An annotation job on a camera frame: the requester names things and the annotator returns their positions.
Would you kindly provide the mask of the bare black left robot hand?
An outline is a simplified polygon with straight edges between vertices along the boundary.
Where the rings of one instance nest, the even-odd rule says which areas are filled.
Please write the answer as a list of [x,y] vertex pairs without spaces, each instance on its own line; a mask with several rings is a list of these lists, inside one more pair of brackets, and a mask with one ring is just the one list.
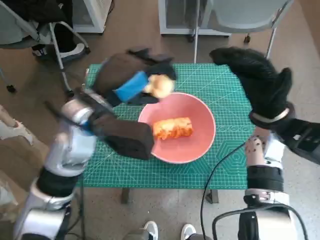
[[177,74],[172,60],[165,54],[153,54],[146,47],[129,48],[106,59],[92,90],[112,107],[158,103],[175,88]]

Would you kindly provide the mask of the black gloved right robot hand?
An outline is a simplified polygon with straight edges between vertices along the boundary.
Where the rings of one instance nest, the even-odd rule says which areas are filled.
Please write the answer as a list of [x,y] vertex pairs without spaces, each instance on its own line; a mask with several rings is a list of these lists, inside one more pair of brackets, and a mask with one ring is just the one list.
[[271,120],[286,109],[293,83],[290,68],[278,72],[264,54],[249,48],[217,48],[209,55],[214,64],[227,65],[238,77],[253,113]]

